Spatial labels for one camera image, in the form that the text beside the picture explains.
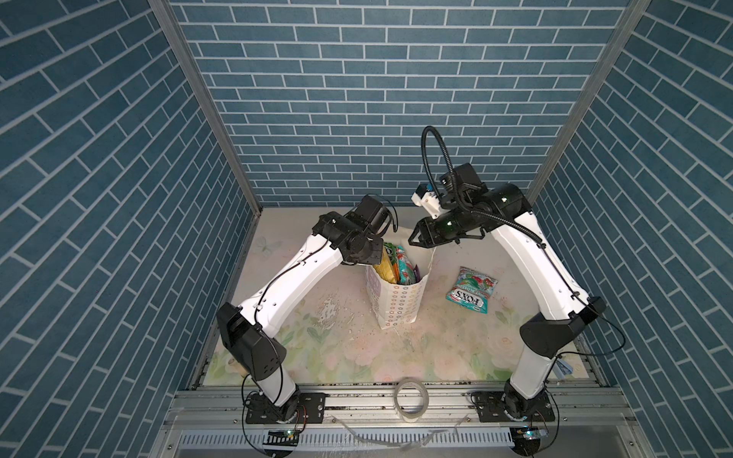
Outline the yellow kettle chips bag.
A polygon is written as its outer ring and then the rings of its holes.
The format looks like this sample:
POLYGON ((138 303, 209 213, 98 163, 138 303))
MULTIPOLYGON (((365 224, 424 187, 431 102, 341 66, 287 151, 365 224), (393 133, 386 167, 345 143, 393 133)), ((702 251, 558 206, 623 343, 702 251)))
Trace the yellow kettle chips bag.
POLYGON ((374 270, 381 280, 388 282, 389 284, 398 284, 398 280, 391 263, 391 258, 387 254, 386 250, 382 251, 381 261, 378 265, 374 266, 374 270))

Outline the white patterned paper bag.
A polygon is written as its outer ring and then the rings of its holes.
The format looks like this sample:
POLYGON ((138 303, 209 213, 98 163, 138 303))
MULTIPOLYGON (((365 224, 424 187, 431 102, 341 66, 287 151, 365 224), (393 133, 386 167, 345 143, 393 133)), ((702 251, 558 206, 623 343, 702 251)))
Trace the white patterned paper bag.
POLYGON ((400 244, 406 249, 408 260, 420 273, 419 282, 412 285, 390 284, 379 276, 373 266, 366 267, 366 291, 372 312, 383 330, 412 324, 416 320, 433 267, 434 249, 410 245, 410 234, 410 229, 400 227, 396 233, 387 233, 384 240, 400 244))

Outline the teal Fox's mint blossom candy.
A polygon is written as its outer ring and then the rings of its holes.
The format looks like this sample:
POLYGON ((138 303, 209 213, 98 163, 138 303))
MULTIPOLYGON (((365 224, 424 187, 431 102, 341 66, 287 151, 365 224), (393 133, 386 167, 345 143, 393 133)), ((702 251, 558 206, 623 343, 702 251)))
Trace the teal Fox's mint blossom candy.
POLYGON ((494 294, 497 283, 498 280, 489 275, 462 266, 446 299, 471 311, 487 314, 489 299, 494 294))

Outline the green Fox's spring tea candy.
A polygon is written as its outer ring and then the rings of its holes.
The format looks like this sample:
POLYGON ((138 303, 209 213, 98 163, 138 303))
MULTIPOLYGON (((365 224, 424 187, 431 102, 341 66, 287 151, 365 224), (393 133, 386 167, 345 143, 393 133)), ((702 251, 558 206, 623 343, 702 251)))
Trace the green Fox's spring tea candy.
POLYGON ((408 257, 404 248, 399 244, 385 243, 385 250, 391 258, 391 263, 397 278, 408 277, 408 257))

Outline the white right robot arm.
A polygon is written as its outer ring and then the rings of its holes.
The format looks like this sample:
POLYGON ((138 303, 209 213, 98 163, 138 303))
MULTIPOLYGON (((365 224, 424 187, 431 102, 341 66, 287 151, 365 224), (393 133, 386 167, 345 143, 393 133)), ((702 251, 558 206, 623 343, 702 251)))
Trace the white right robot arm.
POLYGON ((590 296, 571 276, 542 234, 531 204, 515 185, 491 190, 469 163, 436 181, 419 185, 412 202, 428 216, 416 223, 408 242, 435 248, 491 235, 517 265, 539 311, 519 328, 523 349, 505 385, 507 416, 524 420, 545 399, 545 384, 561 350, 605 311, 605 301, 590 296))

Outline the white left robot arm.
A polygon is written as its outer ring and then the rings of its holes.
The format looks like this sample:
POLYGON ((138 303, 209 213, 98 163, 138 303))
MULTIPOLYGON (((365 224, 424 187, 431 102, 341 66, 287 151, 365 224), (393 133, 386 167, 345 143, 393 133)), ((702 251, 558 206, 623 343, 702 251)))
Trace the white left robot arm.
POLYGON ((305 295, 331 271, 342 265, 381 263, 384 236, 397 228, 396 211, 370 195, 345 214, 328 212, 272 280, 243 302, 219 308, 223 346, 248 372, 280 420, 297 410, 300 391, 284 368, 286 348, 276 335, 305 295))

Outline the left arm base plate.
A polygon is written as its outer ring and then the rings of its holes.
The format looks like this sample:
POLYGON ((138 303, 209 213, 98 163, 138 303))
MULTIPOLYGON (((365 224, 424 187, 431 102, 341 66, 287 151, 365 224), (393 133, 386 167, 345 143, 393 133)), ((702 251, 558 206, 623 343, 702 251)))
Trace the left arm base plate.
POLYGON ((292 423, 299 418, 307 426, 322 424, 326 409, 323 392, 296 391, 282 406, 275 406, 264 394, 251 392, 244 399, 245 422, 248 425, 292 423))

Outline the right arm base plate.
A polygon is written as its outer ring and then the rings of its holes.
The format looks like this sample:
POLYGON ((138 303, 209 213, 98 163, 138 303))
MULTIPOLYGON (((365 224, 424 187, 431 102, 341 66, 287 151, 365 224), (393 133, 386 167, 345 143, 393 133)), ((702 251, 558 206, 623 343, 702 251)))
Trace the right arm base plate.
POLYGON ((536 397, 525 399, 509 391, 473 391, 469 401, 481 423, 555 421, 554 403, 546 390, 536 397))

